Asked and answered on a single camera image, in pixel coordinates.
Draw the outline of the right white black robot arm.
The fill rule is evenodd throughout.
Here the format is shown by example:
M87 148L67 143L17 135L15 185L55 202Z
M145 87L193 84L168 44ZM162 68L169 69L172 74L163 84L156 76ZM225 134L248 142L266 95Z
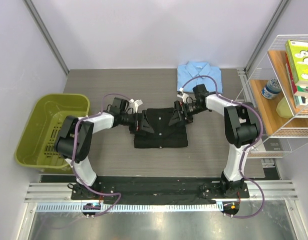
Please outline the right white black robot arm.
M174 103L170 126L182 126L193 122L193 116L203 111L214 111L224 117L224 131L229 142L226 166L221 173L220 193L233 198L244 190L244 168L252 144L260 136L262 129L259 116L251 110L249 103L233 103L216 92L209 92L204 84L193 88L195 99L188 103L189 95L180 89L177 96L182 101Z

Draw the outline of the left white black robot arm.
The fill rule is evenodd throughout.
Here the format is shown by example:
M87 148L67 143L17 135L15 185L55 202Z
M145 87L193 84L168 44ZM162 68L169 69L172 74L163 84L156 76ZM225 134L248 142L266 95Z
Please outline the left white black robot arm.
M146 113L138 112L141 100L127 100L119 97L99 113L84 117L69 115L62 123L54 144L54 150L70 165L76 176L77 185L83 187L88 199L96 199L100 194L97 174L93 171L88 155L93 134L122 125L132 134L153 134Z

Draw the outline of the black long sleeve shirt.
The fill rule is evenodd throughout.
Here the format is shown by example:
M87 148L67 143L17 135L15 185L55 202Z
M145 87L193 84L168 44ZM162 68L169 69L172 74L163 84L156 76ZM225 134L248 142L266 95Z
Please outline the black long sleeve shirt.
M180 148L188 146L186 126L169 125L174 108L148 108L145 114L153 133L134 136L134 148Z

